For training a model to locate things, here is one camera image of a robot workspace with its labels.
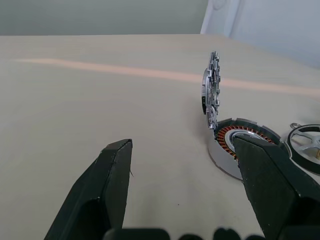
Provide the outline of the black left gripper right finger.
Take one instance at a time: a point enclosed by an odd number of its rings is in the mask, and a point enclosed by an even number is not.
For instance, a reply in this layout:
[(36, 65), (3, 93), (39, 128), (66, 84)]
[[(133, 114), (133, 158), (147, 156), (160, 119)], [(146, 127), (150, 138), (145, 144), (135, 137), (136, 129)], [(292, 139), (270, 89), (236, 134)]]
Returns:
[(233, 141), (245, 192), (267, 240), (320, 238), (320, 186), (276, 144)]

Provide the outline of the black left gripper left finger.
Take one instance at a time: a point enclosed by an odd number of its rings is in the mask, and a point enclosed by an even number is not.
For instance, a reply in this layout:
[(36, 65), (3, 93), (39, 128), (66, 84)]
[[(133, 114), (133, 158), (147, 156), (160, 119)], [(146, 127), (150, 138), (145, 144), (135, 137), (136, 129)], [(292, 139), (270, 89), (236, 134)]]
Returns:
[(101, 240), (123, 226), (133, 141), (108, 144), (71, 187), (46, 240)]

